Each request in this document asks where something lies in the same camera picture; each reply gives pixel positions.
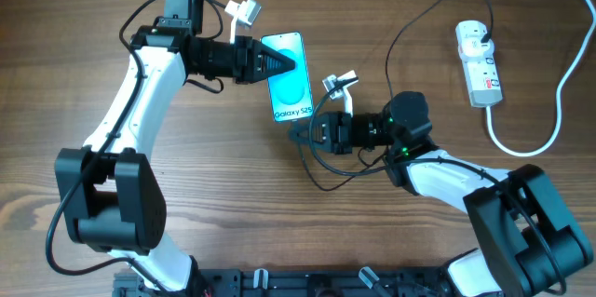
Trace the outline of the teal screen smartphone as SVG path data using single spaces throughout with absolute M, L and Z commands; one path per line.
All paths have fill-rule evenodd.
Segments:
M 311 116 L 314 106 L 302 35 L 270 34 L 261 41 L 295 62 L 293 70 L 268 79 L 274 121 L 281 123 Z

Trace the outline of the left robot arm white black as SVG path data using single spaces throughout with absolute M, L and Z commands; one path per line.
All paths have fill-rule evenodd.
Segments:
M 163 0 L 164 12 L 123 40 L 125 79 L 106 116 L 78 149 L 55 160 L 61 197 L 53 216 L 69 238 L 126 263 L 153 296 L 207 296 L 196 259 L 166 234 L 167 206 L 150 166 L 156 135 L 176 93 L 204 77 L 252 84 L 291 71 L 289 57 L 249 36 L 202 35 L 211 0 Z

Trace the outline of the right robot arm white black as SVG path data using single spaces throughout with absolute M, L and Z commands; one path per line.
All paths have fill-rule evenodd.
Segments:
M 594 253 L 549 176 L 532 164 L 490 169 L 457 159 L 431 130 L 425 96 L 405 91 L 378 114 L 328 112 L 291 126 L 289 137 L 335 155 L 383 146 L 382 169 L 395 186 L 465 212 L 479 246 L 447 263 L 448 294 L 565 294 L 566 279 Z

